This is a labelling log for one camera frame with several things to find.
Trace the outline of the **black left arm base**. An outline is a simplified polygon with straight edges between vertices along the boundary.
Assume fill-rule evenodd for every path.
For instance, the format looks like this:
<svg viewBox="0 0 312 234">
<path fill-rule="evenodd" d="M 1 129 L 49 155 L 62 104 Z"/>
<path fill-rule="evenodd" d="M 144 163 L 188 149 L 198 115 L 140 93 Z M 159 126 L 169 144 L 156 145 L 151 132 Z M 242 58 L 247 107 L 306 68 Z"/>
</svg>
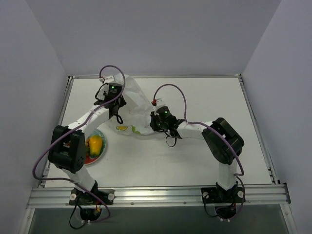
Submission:
<svg viewBox="0 0 312 234">
<path fill-rule="evenodd" d="M 115 195 L 113 193 L 106 193 L 103 191 L 96 191 L 94 193 L 100 200 L 102 200 L 106 205 L 113 205 L 113 200 Z M 98 205 L 101 204 L 96 198 L 90 195 L 88 192 L 80 191 L 78 189 L 73 189 L 69 198 L 69 205 L 74 206 L 78 201 L 78 205 Z"/>
</svg>

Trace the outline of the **white printed plastic bag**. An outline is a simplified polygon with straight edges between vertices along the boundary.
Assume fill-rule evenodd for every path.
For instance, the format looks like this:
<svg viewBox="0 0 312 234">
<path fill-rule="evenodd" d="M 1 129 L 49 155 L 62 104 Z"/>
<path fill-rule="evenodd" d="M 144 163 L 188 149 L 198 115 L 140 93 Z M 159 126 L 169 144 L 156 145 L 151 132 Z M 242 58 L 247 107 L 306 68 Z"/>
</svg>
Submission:
<svg viewBox="0 0 312 234">
<path fill-rule="evenodd" d="M 106 122 L 106 125 L 120 135 L 152 134 L 154 131 L 150 127 L 150 114 L 154 109 L 141 87 L 132 76 L 122 75 L 119 73 L 114 75 L 114 77 L 114 82 L 118 84 L 122 84 L 126 81 L 125 88 L 122 93 L 126 101 L 126 105 L 121 107 L 118 111 L 123 123 L 119 124 L 117 119 L 113 117 Z"/>
</svg>

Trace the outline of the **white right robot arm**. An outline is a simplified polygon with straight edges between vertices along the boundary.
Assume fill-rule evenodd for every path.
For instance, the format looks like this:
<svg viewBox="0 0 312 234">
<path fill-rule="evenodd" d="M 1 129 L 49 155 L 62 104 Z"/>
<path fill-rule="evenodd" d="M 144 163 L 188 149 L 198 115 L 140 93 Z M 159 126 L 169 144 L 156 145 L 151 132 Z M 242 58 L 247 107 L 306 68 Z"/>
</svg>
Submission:
<svg viewBox="0 0 312 234">
<path fill-rule="evenodd" d="M 224 118 L 205 123 L 187 122 L 177 119 L 167 106 L 163 106 L 151 112 L 150 126 L 155 132 L 164 132 L 171 138 L 204 140 L 219 163 L 217 197 L 228 201 L 234 196 L 236 177 L 244 175 L 238 156 L 245 142 Z"/>
</svg>

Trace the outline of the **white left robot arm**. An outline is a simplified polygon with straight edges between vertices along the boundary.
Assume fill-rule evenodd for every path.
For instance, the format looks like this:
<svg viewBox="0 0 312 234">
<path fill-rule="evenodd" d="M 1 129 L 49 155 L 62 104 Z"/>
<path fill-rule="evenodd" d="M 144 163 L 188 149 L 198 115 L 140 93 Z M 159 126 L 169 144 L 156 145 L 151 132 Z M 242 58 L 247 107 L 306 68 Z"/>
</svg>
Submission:
<svg viewBox="0 0 312 234">
<path fill-rule="evenodd" d="M 118 83 L 106 83 L 108 91 L 103 100 L 97 100 L 92 108 L 75 122 L 55 127 L 52 135 L 48 160 L 68 175 L 68 181 L 81 190 L 81 199 L 86 204 L 98 200 L 98 185 L 85 167 L 86 137 L 101 124 L 116 116 L 121 120 L 118 111 L 126 105 L 122 96 L 124 86 Z"/>
</svg>

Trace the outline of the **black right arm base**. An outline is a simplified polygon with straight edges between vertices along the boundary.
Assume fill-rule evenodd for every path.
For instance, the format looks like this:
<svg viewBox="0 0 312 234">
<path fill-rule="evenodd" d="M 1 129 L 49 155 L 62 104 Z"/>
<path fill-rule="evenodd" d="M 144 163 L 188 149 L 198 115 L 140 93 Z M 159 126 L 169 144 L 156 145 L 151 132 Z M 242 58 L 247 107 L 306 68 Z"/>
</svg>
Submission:
<svg viewBox="0 0 312 234">
<path fill-rule="evenodd" d="M 224 190 L 220 186 L 201 188 L 202 201 L 207 204 L 221 203 L 241 203 L 245 202 L 244 191 L 242 187 L 233 186 L 229 190 Z"/>
</svg>

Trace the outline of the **brown fake fruit cluster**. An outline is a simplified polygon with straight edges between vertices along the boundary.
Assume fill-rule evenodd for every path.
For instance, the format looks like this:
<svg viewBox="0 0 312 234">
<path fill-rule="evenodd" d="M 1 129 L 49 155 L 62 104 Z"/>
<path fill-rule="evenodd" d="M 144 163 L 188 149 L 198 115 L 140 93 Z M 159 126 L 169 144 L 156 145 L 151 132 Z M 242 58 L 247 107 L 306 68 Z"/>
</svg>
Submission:
<svg viewBox="0 0 312 234">
<path fill-rule="evenodd" d="M 89 141 L 90 141 L 90 138 L 87 138 L 85 141 L 86 156 L 90 156 Z"/>
</svg>

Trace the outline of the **aluminium front frame rail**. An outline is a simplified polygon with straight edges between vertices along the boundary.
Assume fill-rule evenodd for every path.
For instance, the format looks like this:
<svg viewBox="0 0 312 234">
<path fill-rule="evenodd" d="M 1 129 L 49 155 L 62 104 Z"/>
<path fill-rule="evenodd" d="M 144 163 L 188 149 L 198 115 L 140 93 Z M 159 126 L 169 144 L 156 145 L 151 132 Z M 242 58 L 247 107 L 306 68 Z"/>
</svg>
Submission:
<svg viewBox="0 0 312 234">
<path fill-rule="evenodd" d="M 114 192 L 112 208 L 200 206 L 203 186 L 100 187 Z M 27 208 L 69 208 L 71 187 L 37 188 L 31 191 Z M 246 185 L 246 205 L 289 204 L 287 185 Z"/>
</svg>

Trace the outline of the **yellow orange fake fruit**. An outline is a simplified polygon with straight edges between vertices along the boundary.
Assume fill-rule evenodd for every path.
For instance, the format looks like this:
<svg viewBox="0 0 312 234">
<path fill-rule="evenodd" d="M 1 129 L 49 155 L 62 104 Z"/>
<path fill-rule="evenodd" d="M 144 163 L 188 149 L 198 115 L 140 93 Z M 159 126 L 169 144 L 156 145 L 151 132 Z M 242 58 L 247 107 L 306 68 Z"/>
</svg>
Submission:
<svg viewBox="0 0 312 234">
<path fill-rule="evenodd" d="M 102 138 L 99 135 L 93 135 L 89 139 L 89 151 L 91 157 L 98 157 L 102 149 Z"/>
</svg>

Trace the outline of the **teal and red plate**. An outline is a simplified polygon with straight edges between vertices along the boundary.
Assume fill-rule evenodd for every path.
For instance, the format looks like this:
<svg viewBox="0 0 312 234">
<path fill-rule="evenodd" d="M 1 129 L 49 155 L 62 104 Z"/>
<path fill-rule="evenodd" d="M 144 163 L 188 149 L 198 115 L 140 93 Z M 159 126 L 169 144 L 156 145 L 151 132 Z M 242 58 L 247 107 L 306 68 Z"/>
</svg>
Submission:
<svg viewBox="0 0 312 234">
<path fill-rule="evenodd" d="M 85 165 L 90 165 L 90 164 L 92 164 L 92 163 L 97 162 L 97 161 L 98 161 L 101 157 L 103 157 L 104 154 L 105 154 L 105 149 L 106 149 L 106 145 L 107 145 L 107 141 L 106 141 L 105 135 L 104 135 L 103 132 L 100 131 L 99 129 L 95 129 L 87 138 L 90 138 L 90 137 L 93 136 L 93 135 L 99 135 L 99 136 L 101 136 L 102 141 L 103 141 L 102 149 L 101 149 L 100 155 L 99 155 L 98 157 L 86 156 L 85 162 L 84 162 Z"/>
</svg>

